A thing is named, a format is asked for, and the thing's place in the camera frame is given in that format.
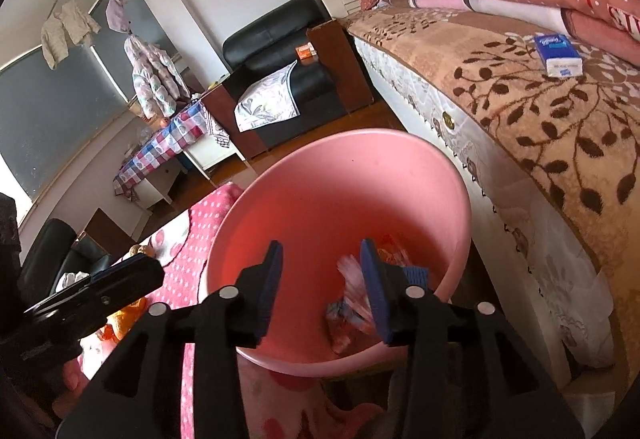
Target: beige garment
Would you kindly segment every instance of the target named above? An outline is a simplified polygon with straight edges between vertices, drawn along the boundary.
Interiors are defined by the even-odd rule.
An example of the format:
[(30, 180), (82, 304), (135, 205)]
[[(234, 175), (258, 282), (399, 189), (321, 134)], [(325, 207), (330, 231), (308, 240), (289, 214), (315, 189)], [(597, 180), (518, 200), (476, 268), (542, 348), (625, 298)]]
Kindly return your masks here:
[(100, 25), (88, 13), (83, 13), (74, 0), (62, 6), (60, 13), (51, 15), (42, 26), (40, 39), (42, 53), (50, 69), (69, 56), (68, 46), (84, 42), (93, 45), (91, 33), (100, 31)]

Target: wooden floor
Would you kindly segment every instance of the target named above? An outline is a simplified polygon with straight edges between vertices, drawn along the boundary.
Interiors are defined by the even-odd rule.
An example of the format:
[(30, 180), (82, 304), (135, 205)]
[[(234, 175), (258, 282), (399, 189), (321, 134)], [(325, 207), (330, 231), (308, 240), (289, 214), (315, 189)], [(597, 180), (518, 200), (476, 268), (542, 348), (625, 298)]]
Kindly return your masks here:
[(347, 130), (374, 127), (404, 130), (404, 127), (389, 106), (383, 101), (378, 101), (372, 106), (347, 114), (325, 126), (283, 143), (268, 152), (263, 152), (249, 160), (249, 167), (238, 156), (225, 159), (210, 171), (212, 182), (207, 181), (197, 170), (190, 170), (187, 175), (178, 176), (174, 187), (169, 192), (169, 197), (174, 202), (169, 205), (161, 201), (154, 206), (153, 215), (146, 223), (141, 239), (145, 239), (175, 216), (206, 197), (216, 189), (215, 185), (221, 186), (228, 181), (233, 181), (240, 188), (245, 189), (270, 166), (276, 164), (294, 150), (308, 145), (308, 143)]

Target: silver screw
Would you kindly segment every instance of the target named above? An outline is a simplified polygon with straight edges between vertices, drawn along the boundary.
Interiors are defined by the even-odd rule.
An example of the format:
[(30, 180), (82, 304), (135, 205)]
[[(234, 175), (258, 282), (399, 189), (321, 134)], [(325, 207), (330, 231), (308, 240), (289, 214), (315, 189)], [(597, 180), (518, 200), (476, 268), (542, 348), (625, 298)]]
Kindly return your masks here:
[(424, 289), (419, 285), (410, 285), (404, 292), (409, 298), (422, 298), (424, 296)]
[(156, 302), (149, 308), (149, 314), (151, 316), (161, 316), (166, 313), (166, 304), (162, 302)]
[(478, 304), (478, 312), (486, 315), (493, 314), (495, 313), (495, 305), (491, 302), (481, 302)]
[(236, 288), (236, 286), (234, 285), (226, 285), (220, 290), (218, 294), (220, 295), (220, 298), (229, 300), (231, 298), (235, 298), (236, 296), (238, 296), (239, 291), (238, 291), (238, 288)]

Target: mattress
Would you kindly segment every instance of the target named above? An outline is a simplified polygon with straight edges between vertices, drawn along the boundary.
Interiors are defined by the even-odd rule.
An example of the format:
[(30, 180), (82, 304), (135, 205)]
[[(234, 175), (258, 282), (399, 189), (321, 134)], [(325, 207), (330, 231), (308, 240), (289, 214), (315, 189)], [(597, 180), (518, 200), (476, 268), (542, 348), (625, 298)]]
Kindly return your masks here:
[(445, 93), (385, 51), (354, 41), (362, 59), (437, 131), (491, 199), (575, 359), (591, 367), (611, 365), (613, 301), (604, 272), (596, 273), (588, 252), (538, 185)]

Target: blue tissue package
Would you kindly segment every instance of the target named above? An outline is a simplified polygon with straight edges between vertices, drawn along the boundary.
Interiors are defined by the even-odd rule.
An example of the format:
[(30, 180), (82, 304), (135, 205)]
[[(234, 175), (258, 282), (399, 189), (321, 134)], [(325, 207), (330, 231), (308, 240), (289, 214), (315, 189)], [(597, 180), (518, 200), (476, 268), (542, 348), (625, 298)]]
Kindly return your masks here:
[(563, 34), (540, 35), (533, 41), (536, 43), (547, 76), (582, 76), (582, 58)]

